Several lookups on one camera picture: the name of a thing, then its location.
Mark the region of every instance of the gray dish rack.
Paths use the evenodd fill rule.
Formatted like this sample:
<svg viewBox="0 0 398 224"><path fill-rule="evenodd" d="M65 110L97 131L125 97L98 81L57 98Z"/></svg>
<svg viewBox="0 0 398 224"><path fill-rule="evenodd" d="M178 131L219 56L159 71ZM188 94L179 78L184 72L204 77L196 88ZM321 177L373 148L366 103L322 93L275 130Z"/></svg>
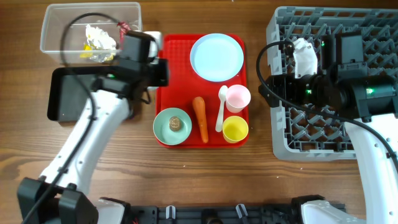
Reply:
<svg viewBox="0 0 398 224"><path fill-rule="evenodd" d="M280 40L305 38L320 59L320 37L341 32L361 31L364 59L369 75L398 78L398 10L347 9L325 7L278 7L267 26L267 44ZM291 73L294 62L278 46L267 51L272 75ZM334 113L333 108L322 109ZM332 161L356 159L344 124L303 111L271 108L272 144L278 159L295 161Z"/></svg>

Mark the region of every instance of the clear plastic container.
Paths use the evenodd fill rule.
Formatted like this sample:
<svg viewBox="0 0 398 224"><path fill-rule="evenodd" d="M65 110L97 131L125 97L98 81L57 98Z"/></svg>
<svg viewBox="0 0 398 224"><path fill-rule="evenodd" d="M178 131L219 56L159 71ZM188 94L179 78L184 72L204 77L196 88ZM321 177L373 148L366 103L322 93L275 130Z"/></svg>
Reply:
<svg viewBox="0 0 398 224"><path fill-rule="evenodd" d="M104 3L73 3L51 4L45 12L40 50L48 54L56 62L60 61L60 40L65 26L74 18L88 12L100 12L127 22L132 30L142 30L141 7L137 2L104 2ZM69 63L93 63L88 58L81 58L82 53L103 54L118 52L117 50L83 50L86 42L86 25L99 27L108 32L116 43L119 43L117 24L101 16L88 16L71 26L65 42L65 55Z"/></svg>

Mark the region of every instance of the red tray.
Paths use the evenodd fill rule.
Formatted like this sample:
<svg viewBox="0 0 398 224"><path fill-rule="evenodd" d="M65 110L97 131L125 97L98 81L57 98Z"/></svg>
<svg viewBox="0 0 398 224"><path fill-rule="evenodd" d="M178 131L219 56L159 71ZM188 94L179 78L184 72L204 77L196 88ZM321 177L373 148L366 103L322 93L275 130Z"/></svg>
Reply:
<svg viewBox="0 0 398 224"><path fill-rule="evenodd" d="M170 34L164 39L164 49L160 53L162 58L169 60L170 78L168 87L157 89L156 93L156 115L167 108L180 108L187 112L192 120L192 131L188 139L176 146L168 146L161 142L159 144L172 148L227 148L242 146L249 135L242 141L230 144L224 140L223 133L216 132L216 120L220 108L218 91L221 86L240 84L246 86L246 61L242 69L232 79L225 82L210 82L199 77L190 63L190 52L193 44L205 34ZM230 34L243 49L244 43L236 35ZM203 143L200 136L197 118L192 108L192 100L201 96L205 100L208 143ZM224 107L224 119L230 116L240 116L249 123L248 108L245 107L239 113L231 113Z"/></svg>

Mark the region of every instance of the crumpled paper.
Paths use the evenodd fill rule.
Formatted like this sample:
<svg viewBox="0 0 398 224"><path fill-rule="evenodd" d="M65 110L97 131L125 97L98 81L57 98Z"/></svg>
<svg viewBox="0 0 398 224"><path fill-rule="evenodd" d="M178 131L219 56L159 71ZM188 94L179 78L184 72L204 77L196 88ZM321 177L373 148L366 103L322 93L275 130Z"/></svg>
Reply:
<svg viewBox="0 0 398 224"><path fill-rule="evenodd" d="M85 43L83 50L116 50L116 41L98 27L86 26L87 43ZM112 60L116 53L100 53L94 54L82 53L81 58L90 58L95 62L106 62Z"/></svg>

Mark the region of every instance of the pink cup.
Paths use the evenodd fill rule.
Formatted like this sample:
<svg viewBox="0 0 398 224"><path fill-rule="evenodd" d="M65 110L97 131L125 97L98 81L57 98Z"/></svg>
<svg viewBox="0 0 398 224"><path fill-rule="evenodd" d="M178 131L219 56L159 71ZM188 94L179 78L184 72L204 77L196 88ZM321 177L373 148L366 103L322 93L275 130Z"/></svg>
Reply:
<svg viewBox="0 0 398 224"><path fill-rule="evenodd" d="M250 103L250 91L242 85L233 85L226 92L226 108L238 113Z"/></svg>

